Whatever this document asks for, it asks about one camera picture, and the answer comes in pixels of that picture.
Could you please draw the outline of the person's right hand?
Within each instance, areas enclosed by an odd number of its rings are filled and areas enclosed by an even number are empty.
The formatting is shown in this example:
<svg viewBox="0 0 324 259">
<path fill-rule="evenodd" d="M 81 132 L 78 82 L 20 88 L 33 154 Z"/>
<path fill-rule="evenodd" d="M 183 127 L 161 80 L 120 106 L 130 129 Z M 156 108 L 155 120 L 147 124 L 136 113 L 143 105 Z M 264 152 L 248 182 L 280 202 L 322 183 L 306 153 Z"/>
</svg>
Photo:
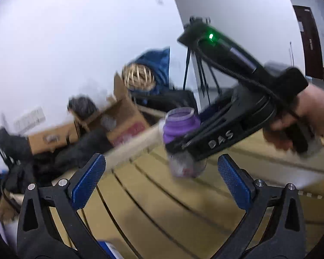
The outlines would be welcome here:
<svg viewBox="0 0 324 259">
<path fill-rule="evenodd" d="M 309 84 L 298 94 L 294 112 L 310 124 L 316 135 L 324 137 L 324 90 Z M 269 130 L 263 131 L 265 140 L 279 150 L 293 151 L 293 142 L 283 137 L 281 132 L 295 122 L 291 114 L 282 115 L 271 124 Z"/>
</svg>

